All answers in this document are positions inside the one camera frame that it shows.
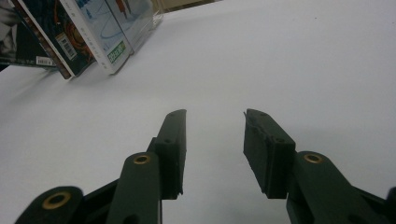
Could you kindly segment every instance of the book spine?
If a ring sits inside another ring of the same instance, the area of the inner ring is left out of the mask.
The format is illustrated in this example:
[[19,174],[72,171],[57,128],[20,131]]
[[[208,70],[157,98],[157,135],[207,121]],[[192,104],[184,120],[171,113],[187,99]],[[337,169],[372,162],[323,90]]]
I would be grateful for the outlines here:
[[23,0],[11,0],[11,1],[14,5],[19,4],[21,6],[21,8],[23,8],[26,15],[30,18],[30,21],[35,25],[35,27],[37,28],[39,33],[47,40],[47,42],[49,43],[52,50],[55,52],[55,54],[61,60],[62,64],[64,65],[64,68],[66,68],[66,70],[72,77],[75,77],[76,74],[73,72],[73,70],[67,64],[66,60],[64,59],[62,54],[59,52],[59,50],[57,50],[56,47],[53,45],[53,43],[50,41],[50,38],[46,35],[44,30],[40,27],[40,24],[38,24],[38,22],[35,20],[35,17],[32,15],[29,8],[24,4]]
[[[107,53],[104,50],[100,42],[100,37],[95,34],[92,26],[87,22],[76,0],[60,0],[60,2],[64,6],[64,9],[72,19],[73,23],[78,28],[79,32],[81,33],[81,36],[84,38],[85,42],[90,47],[90,50],[94,58],[100,64],[103,71],[106,72],[107,74],[116,73],[117,70],[120,68],[120,66],[123,64],[123,63],[117,63],[116,65],[114,63],[115,60],[117,59],[114,59],[113,54],[114,52],[116,52],[116,56],[118,56],[117,48],[113,49],[110,53]],[[123,46],[120,46],[120,48],[123,49],[122,51],[124,51],[125,45],[129,46],[128,43],[123,43]]]
[[[56,64],[56,66],[58,67],[59,72],[64,77],[64,79],[69,79],[72,75],[67,70],[67,68],[64,66],[62,60],[58,57],[58,55],[52,49],[52,47],[50,46],[50,44],[46,40],[46,38],[44,38],[44,36],[37,29],[37,27],[32,22],[30,17],[27,15],[26,11],[23,9],[21,4],[17,0],[10,0],[9,3],[11,4],[12,7],[14,7],[14,9],[17,11],[17,13],[20,14],[20,16],[23,19],[24,23],[27,25],[27,27],[30,28],[30,31],[37,37],[40,45],[43,47],[44,51],[46,51],[48,53],[48,55],[51,57],[53,62]],[[41,60],[44,63],[47,60],[47,58],[37,57],[37,60],[38,61]]]

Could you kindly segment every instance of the white background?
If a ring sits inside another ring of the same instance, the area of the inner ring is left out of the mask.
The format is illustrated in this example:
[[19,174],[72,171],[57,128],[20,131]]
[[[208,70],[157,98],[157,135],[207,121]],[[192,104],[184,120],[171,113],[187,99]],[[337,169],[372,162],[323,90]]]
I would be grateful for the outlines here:
[[185,194],[163,223],[290,223],[243,155],[243,112],[270,114],[297,150],[329,157],[382,198],[396,186],[396,2],[227,0],[165,15],[115,76],[0,75],[0,219],[40,193],[85,193],[187,109]]

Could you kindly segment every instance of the book cover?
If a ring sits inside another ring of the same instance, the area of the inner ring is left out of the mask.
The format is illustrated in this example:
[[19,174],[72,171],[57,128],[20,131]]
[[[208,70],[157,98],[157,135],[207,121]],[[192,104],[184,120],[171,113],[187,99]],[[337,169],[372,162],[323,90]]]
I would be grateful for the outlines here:
[[105,0],[61,0],[89,45],[96,61],[108,74],[116,73],[132,48]]
[[162,19],[161,7],[156,0],[106,1],[134,50],[142,46],[150,30]]
[[94,62],[89,47],[59,0],[18,2],[73,77]]
[[55,66],[7,0],[0,0],[0,63],[49,68]]
[[26,11],[22,8],[21,4],[16,0],[15,3],[12,3],[11,0],[9,1],[9,3],[12,5],[12,7],[14,7],[15,11],[20,15],[20,17],[22,18],[22,22],[25,24],[25,26],[29,27],[29,31],[32,32],[33,35],[37,38],[38,42],[40,43],[44,51],[46,51],[47,54],[50,56],[50,58],[37,57],[38,62],[49,63],[51,61],[55,63],[56,67],[58,68],[59,72],[64,77],[64,79],[69,79],[72,75],[66,69],[62,60],[58,57],[55,51],[53,51],[47,39],[44,38],[44,36],[40,33],[40,31],[37,29],[35,24],[30,19],[30,17],[26,14]]

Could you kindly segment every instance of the black plastic arm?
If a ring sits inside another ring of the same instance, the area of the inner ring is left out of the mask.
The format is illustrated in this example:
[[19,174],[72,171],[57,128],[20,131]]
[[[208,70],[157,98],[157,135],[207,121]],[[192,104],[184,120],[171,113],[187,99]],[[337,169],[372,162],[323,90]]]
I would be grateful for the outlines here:
[[183,192],[185,160],[186,110],[178,110],[166,116],[147,152],[126,159],[118,180],[86,196],[76,187],[50,189],[16,223],[162,223],[162,200]]
[[396,223],[396,188],[380,199],[352,187],[325,156],[294,149],[269,115],[247,110],[244,153],[262,192],[269,199],[288,197],[291,223]]

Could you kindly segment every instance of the stack of books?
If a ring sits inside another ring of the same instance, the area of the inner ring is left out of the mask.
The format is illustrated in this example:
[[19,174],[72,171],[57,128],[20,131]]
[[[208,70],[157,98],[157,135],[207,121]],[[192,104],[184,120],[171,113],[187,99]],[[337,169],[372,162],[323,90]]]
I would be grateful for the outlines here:
[[162,18],[160,0],[0,0],[0,63],[115,74]]

